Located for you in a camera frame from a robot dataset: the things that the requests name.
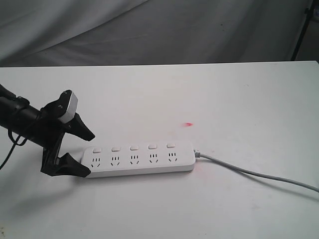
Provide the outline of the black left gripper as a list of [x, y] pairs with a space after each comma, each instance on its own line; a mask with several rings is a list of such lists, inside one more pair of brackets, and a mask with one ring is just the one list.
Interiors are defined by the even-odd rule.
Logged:
[[78, 113], [67, 123], [59, 120], [65, 112], [64, 107], [67, 106], [67, 95], [63, 94], [64, 92], [57, 100], [48, 103], [40, 110], [41, 116], [36, 125], [43, 147], [40, 171], [49, 176], [87, 177], [90, 169], [76, 161], [69, 153], [62, 157], [58, 156], [65, 133], [85, 141], [95, 138], [95, 134], [83, 123]]

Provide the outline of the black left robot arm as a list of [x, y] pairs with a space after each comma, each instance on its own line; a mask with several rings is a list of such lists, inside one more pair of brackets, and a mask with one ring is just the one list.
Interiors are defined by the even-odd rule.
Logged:
[[40, 110], [29, 100], [0, 88], [0, 124], [7, 129], [13, 147], [23, 146], [29, 140], [43, 148], [41, 172], [49, 176], [76, 176], [85, 178], [90, 169], [76, 161], [69, 153], [59, 157], [65, 134], [91, 141], [95, 135], [77, 114], [78, 98], [71, 90]]

